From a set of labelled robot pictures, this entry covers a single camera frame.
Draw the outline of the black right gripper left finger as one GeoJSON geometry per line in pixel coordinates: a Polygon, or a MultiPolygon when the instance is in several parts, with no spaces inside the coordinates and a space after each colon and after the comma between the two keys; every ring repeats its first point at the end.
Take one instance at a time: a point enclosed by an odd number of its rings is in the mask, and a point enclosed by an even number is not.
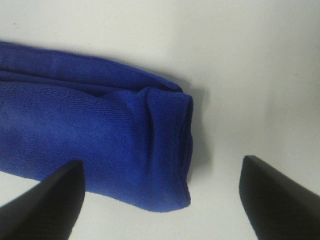
{"type": "Polygon", "coordinates": [[[0,208],[2,240],[67,240],[86,192],[84,165],[71,160],[0,208]]]}

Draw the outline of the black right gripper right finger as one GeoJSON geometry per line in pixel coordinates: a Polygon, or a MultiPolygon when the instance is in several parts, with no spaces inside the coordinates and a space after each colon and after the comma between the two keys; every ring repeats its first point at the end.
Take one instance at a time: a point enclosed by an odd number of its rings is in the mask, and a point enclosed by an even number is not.
{"type": "Polygon", "coordinates": [[[320,197],[254,155],[242,161],[239,196],[259,240],[318,240],[320,197]]]}

